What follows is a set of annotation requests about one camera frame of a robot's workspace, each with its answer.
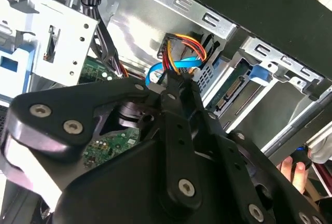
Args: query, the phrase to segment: black plastic bracket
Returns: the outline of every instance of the black plastic bracket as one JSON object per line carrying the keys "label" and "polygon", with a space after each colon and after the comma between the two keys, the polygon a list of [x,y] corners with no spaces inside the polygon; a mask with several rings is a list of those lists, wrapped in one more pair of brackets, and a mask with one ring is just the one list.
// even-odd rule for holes
{"label": "black plastic bracket", "polygon": [[184,218],[202,204],[195,167],[195,150],[188,119],[185,118],[179,89],[182,77],[167,72],[167,88],[161,92],[160,140],[164,147],[164,176],[160,200],[175,218]]}

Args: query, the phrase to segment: black panel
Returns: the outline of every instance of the black panel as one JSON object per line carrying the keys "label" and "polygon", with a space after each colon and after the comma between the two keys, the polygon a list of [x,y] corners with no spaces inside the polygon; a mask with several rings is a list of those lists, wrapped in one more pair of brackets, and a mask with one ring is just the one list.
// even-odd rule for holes
{"label": "black panel", "polygon": [[197,0],[332,78],[332,12],[316,0]]}

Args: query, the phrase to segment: black mounting arm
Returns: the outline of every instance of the black mounting arm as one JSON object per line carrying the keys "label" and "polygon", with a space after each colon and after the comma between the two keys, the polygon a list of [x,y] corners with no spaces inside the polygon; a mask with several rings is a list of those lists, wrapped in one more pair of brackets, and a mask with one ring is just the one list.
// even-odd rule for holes
{"label": "black mounting arm", "polygon": [[[189,76],[27,93],[1,143],[7,178],[39,193],[53,223],[326,223],[241,133],[226,134]],[[92,139],[124,127],[141,141],[86,171]]]}

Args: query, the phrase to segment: orange wire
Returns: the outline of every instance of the orange wire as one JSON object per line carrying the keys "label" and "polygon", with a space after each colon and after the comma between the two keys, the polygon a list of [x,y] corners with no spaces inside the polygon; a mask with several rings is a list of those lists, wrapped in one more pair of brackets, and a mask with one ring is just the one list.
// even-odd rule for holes
{"label": "orange wire", "polygon": [[203,59],[203,57],[201,56],[201,54],[197,51],[197,49],[196,49],[193,45],[188,44],[188,43],[186,43],[186,42],[184,42],[184,41],[182,41],[182,43],[183,43],[184,45],[186,45],[186,46],[192,48],[192,49],[196,52],[196,54],[200,57],[200,59],[201,59],[202,61],[204,61],[204,59]]}
{"label": "orange wire", "polygon": [[123,71],[124,71],[124,76],[125,76],[125,77],[129,77],[128,72],[127,72],[127,70],[125,69],[125,67],[124,67],[122,64],[120,64],[120,66],[122,67],[122,69],[123,69]]}
{"label": "orange wire", "polygon": [[181,38],[184,38],[184,39],[189,39],[191,41],[193,41],[197,46],[199,46],[204,54],[204,58],[203,58],[203,61],[205,61],[206,59],[206,51],[205,49],[203,48],[203,46],[194,38],[190,37],[190,36],[186,36],[186,35],[181,35],[181,34],[175,34],[177,37],[181,37]]}

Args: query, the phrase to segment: ventilation slot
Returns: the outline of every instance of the ventilation slot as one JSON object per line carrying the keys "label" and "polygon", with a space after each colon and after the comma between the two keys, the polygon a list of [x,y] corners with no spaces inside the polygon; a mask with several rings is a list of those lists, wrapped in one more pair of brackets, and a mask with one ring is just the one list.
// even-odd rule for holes
{"label": "ventilation slot", "polygon": [[212,73],[211,67],[207,65],[206,68],[203,70],[203,73],[197,82],[200,92],[202,92],[204,90],[204,88],[209,84],[212,77],[213,77],[213,73]]}

